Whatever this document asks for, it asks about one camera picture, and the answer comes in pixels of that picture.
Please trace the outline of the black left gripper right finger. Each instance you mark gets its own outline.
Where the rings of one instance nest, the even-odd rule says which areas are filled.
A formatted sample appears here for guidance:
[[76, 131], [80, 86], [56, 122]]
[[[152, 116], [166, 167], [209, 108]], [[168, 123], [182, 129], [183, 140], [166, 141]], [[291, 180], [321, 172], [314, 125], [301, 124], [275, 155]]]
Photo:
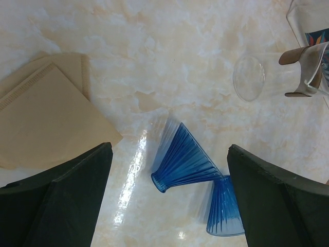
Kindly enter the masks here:
[[227, 163], [248, 246], [328, 246], [328, 185], [235, 144]]

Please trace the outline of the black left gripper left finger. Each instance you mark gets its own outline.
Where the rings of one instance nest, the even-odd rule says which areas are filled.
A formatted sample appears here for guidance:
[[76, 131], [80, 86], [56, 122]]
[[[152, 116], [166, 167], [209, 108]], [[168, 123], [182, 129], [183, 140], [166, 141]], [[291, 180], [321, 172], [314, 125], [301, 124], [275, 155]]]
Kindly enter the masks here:
[[102, 143], [1, 188], [1, 246], [90, 246], [113, 159]]

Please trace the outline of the brown paper coffee filter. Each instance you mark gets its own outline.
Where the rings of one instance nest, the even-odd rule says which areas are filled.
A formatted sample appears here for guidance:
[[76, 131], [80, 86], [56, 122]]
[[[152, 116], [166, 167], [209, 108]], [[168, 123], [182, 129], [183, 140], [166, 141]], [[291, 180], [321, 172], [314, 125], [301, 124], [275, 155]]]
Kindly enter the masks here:
[[122, 135], [47, 63], [1, 99], [1, 167], [48, 169]]

